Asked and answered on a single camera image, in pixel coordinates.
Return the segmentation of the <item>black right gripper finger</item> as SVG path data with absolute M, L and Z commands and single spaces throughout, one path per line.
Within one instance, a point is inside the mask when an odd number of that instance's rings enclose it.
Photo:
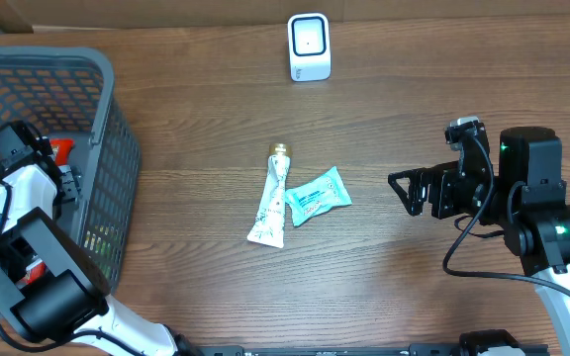
M 402 188 L 398 183 L 399 180 L 408 181 L 407 190 Z M 419 216 L 423 212 L 430 181 L 431 172 L 429 168 L 406 170 L 388 175 L 388 184 L 400 198 L 410 216 Z
M 457 174 L 458 168 L 459 168 L 458 161 L 450 161 L 450 162 L 437 164 L 436 166 L 432 167 L 430 170 L 434 174 Z

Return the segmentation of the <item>red spaghetti packet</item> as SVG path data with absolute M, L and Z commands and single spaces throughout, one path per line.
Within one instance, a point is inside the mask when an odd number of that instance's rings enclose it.
M 58 166 L 68 164 L 70 151 L 74 147 L 71 138 L 51 138 L 49 140 L 55 164 Z M 34 256 L 32 263 L 26 267 L 26 275 L 17 283 L 17 286 L 24 287 L 39 280 L 48 270 L 45 262 L 38 256 Z

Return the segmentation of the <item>teal wet wipes packet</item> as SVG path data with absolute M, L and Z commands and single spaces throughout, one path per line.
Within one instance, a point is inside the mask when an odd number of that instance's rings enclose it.
M 285 201 L 291 210 L 293 227 L 333 208 L 352 204 L 336 166 L 307 184 L 288 189 Z

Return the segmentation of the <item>white tube gold cap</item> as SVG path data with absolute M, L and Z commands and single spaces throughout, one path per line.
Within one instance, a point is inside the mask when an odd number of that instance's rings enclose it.
M 267 174 L 253 227 L 246 239 L 270 247 L 284 247 L 285 188 L 291 164 L 291 147 L 272 143 L 267 158 Z

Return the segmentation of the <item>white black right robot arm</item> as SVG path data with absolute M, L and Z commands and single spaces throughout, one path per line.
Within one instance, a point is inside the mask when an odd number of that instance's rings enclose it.
M 467 220 L 442 268 L 462 278 L 530 283 L 548 312 L 561 350 L 570 355 L 570 205 L 562 178 L 562 143 L 555 131 L 515 127 L 502 131 L 500 156 L 492 163 L 485 127 L 478 121 L 445 131 L 456 161 L 391 173 L 390 187 L 411 216 L 425 203 L 440 220 Z M 449 260 L 475 224 L 496 224 L 495 235 L 518 257 L 522 274 L 459 271 Z

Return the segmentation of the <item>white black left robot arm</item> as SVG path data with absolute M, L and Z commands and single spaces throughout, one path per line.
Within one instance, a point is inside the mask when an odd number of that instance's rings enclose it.
M 62 172 L 48 139 L 31 124 L 7 123 L 0 153 L 0 338 L 28 353 L 74 342 L 110 355 L 193 354 L 181 335 L 117 301 L 56 224 Z

